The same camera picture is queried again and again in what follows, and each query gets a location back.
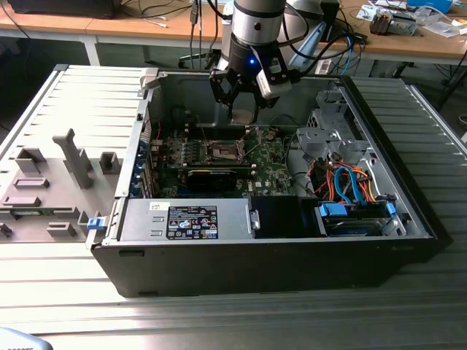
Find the blue cable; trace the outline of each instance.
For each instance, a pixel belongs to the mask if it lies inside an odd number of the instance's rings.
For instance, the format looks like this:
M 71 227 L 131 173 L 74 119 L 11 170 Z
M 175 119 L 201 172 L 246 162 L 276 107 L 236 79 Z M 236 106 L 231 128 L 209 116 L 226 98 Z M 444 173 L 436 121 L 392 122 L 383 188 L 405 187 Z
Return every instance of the blue cable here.
M 341 168 L 336 170 L 336 173 L 334 173 L 334 187 L 336 188 L 337 194 L 340 195 L 342 197 L 342 199 L 344 199 L 347 202 L 347 204 L 352 204 L 352 201 L 344 193 L 342 193 L 341 189 L 339 188 L 339 175 L 344 170 L 347 171 L 347 173 L 349 173 L 349 175 L 350 175 L 350 180 L 352 181 L 353 195 L 355 196 L 355 199 L 362 206 L 365 206 L 366 201 L 363 199 L 362 194 L 358 190 L 357 176 L 355 175 L 355 173 L 352 171 L 351 168 L 348 168 L 346 166 L 342 166 Z
M 349 43 L 349 46 L 350 46 L 349 58 L 347 59 L 347 64 L 345 65 L 345 68 L 342 71 L 341 76 L 345 74 L 346 70 L 349 68 L 350 61 L 352 60 L 352 40 L 349 36 L 347 37 L 347 42 Z

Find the blue box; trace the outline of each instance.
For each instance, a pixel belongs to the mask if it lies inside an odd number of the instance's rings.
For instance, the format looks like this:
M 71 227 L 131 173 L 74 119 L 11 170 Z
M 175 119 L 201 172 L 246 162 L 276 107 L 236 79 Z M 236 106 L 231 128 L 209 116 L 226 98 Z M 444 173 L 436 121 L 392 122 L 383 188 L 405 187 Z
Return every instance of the blue box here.
M 447 13 L 452 5 L 452 0 L 407 0 L 407 5 L 412 7 L 429 6 Z
M 341 203 L 323 203 L 320 205 L 320 214 L 321 217 L 346 217 L 347 209 L 345 209 L 345 205 Z

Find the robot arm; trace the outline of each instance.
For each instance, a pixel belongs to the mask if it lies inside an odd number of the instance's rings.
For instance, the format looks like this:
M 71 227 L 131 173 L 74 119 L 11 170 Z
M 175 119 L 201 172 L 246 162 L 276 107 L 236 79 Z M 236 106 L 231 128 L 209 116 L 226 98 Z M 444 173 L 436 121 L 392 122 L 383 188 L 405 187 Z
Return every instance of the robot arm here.
M 234 2 L 228 66 L 213 70 L 210 77 L 215 99 L 228 106 L 229 118 L 241 92 L 255 97 L 255 122 L 260 109 L 273 107 L 291 89 L 293 73 L 287 70 L 277 43 L 285 6 L 286 0 Z M 228 92 L 221 87 L 224 79 L 231 86 Z

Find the side panel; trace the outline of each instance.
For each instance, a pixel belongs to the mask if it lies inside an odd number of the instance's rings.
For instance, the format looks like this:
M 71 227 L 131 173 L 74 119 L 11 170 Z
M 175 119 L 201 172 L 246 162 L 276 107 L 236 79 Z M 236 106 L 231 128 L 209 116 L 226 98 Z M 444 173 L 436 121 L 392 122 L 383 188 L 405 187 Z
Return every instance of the side panel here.
M 377 286 L 433 254 L 428 240 L 95 246 L 92 253 L 129 298 Z

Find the wooden table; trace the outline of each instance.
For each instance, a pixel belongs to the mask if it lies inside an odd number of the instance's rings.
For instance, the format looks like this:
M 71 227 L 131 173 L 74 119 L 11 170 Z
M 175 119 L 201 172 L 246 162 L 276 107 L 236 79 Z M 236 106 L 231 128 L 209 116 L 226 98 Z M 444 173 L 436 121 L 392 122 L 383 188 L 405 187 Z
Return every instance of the wooden table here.
M 167 15 L 167 21 L 155 20 L 167 24 L 161 28 L 139 18 L 132 18 L 123 13 L 114 20 L 99 20 L 86 17 L 57 15 L 22 15 L 14 13 L 11 6 L 3 0 L 10 16 L 33 39 L 54 39 L 78 41 L 85 45 L 90 64 L 100 65 L 96 51 L 97 43 L 137 44 L 147 46 L 188 47 L 190 42 L 190 10 Z M 142 0 L 142 6 L 163 4 L 164 0 Z M 356 19 L 358 9 L 364 0 L 341 0 L 347 20 L 359 33 L 368 36 L 368 44 L 362 58 L 388 61 L 410 61 L 425 63 L 457 64 L 466 51 L 466 37 L 454 36 L 446 39 L 419 27 L 414 36 L 388 35 L 376 36 L 369 31 L 369 22 Z M 160 7 L 147 14 L 166 12 L 187 6 L 188 0 L 175 1 L 170 7 Z M 129 4 L 127 11 L 138 15 L 136 4 Z M 209 47 L 215 36 L 215 15 L 206 5 L 203 6 L 203 36 L 201 46 Z M 454 9 L 449 15 L 467 15 L 467 9 Z M 15 24 L 0 9 L 0 36 L 24 37 Z M 215 47 L 220 47 L 222 25 L 219 20 L 219 35 Z M 195 47 L 198 46 L 198 26 L 195 30 Z M 336 43 L 330 51 L 345 48 L 344 41 Z
M 358 9 L 362 4 L 367 4 L 363 0 L 341 0 L 344 5 L 343 12 L 349 24 L 355 28 L 358 33 L 368 36 L 368 42 L 365 48 L 365 56 L 373 59 L 384 59 L 390 61 L 411 61 L 441 63 L 454 62 L 462 58 L 467 49 L 467 36 L 453 36 L 444 38 L 428 29 L 418 26 L 414 36 L 404 36 L 390 34 L 379 36 L 370 33 L 369 21 L 356 18 Z M 467 16 L 466 8 L 453 7 L 449 16 Z

